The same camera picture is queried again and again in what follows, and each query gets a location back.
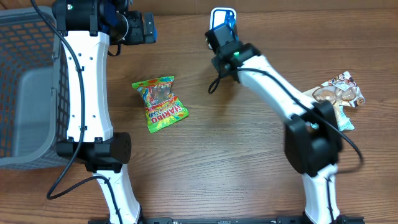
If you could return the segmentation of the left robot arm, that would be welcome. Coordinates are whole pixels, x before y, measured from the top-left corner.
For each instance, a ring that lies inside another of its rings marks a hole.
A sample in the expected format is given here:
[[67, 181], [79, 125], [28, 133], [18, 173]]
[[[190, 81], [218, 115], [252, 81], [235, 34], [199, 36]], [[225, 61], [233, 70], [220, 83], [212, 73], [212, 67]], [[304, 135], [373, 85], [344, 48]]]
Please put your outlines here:
[[56, 0], [52, 11], [67, 58], [70, 97], [67, 137], [56, 152], [83, 164], [99, 183], [108, 223], [144, 223], [128, 175], [131, 137], [117, 133], [109, 116], [106, 62], [111, 45], [154, 43], [154, 15], [130, 10], [129, 1], [110, 0]]

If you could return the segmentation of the light teal snack packet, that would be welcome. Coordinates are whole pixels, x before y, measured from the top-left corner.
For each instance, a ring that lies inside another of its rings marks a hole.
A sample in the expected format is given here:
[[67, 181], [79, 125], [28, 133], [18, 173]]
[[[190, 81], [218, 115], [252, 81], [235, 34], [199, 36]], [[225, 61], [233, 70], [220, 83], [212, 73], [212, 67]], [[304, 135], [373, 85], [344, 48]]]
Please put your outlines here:
[[335, 108], [335, 115], [338, 123], [338, 129], [340, 131], [354, 130], [354, 125], [351, 123], [350, 119], [345, 115], [345, 112], [343, 111], [343, 106], [337, 106]]

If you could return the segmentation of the green Haribo gummy bag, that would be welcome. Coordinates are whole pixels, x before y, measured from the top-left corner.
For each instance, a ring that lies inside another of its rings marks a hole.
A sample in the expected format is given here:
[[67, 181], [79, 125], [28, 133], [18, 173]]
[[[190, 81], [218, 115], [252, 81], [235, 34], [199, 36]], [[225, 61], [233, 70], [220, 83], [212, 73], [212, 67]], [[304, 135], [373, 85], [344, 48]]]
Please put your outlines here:
[[144, 101], [150, 133], [170, 126], [189, 115], [186, 107], [172, 92], [174, 76], [160, 77], [132, 84]]

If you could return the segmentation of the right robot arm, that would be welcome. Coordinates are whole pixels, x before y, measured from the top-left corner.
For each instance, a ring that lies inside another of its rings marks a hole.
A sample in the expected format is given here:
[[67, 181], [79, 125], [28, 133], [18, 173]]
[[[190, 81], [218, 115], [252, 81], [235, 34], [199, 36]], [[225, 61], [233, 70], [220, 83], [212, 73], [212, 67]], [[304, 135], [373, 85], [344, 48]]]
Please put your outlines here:
[[336, 223], [340, 211], [334, 180], [343, 146], [331, 103], [298, 91], [255, 46], [239, 41], [230, 26], [219, 25], [205, 37], [219, 77], [231, 75], [257, 93], [284, 123], [285, 156], [303, 179], [304, 222]]

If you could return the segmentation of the beige brown cookie bag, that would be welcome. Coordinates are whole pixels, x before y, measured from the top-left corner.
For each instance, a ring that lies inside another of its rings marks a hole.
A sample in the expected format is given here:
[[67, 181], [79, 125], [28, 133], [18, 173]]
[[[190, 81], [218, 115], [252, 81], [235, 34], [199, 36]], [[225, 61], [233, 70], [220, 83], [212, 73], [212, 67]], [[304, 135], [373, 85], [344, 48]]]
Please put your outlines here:
[[329, 101], [336, 115], [343, 113], [344, 106], [355, 108], [365, 104], [365, 98], [349, 72], [343, 72], [303, 94], [317, 101]]

